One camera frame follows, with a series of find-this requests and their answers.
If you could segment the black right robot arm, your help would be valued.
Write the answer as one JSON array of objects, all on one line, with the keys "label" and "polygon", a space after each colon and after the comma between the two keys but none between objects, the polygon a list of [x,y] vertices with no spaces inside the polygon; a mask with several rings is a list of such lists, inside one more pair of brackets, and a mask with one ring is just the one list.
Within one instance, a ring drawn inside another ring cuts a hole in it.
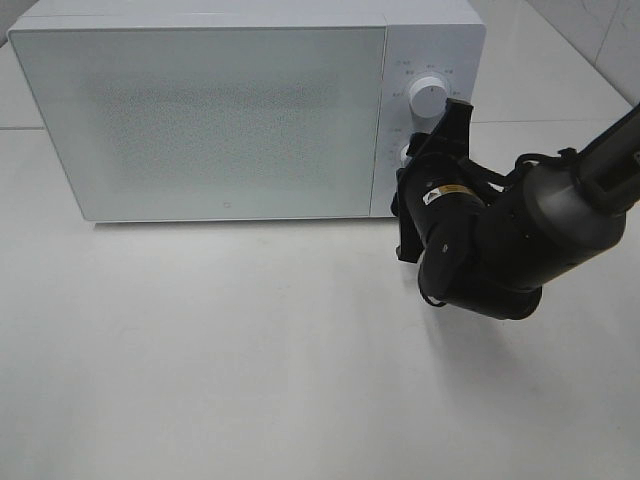
[{"label": "black right robot arm", "polygon": [[400,261],[421,296],[499,320],[537,308],[546,283],[619,243],[639,199],[639,113],[582,150],[520,155],[507,174],[470,158],[473,108],[448,100],[413,134],[391,204]]}]

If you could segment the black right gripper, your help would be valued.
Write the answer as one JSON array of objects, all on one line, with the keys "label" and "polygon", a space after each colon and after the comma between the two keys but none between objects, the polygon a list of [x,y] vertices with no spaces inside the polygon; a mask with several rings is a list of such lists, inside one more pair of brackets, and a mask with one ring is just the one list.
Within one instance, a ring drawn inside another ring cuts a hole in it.
[{"label": "black right gripper", "polygon": [[391,212],[398,219],[402,262],[417,263],[424,250],[471,250],[479,215],[493,199],[482,167],[469,156],[474,107],[446,100],[442,118],[430,133],[409,142],[411,161],[396,172]]}]

